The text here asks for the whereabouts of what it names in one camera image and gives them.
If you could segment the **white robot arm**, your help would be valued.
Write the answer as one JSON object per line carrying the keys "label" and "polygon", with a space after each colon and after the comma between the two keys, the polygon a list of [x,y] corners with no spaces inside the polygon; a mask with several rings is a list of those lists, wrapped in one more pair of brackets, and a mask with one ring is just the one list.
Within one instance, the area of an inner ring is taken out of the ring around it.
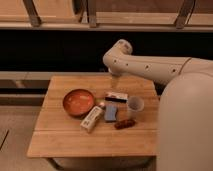
{"label": "white robot arm", "polygon": [[186,73],[213,76],[213,60],[193,57],[134,56],[131,44],[118,40],[103,56],[103,63],[112,75],[129,73],[166,85]]}

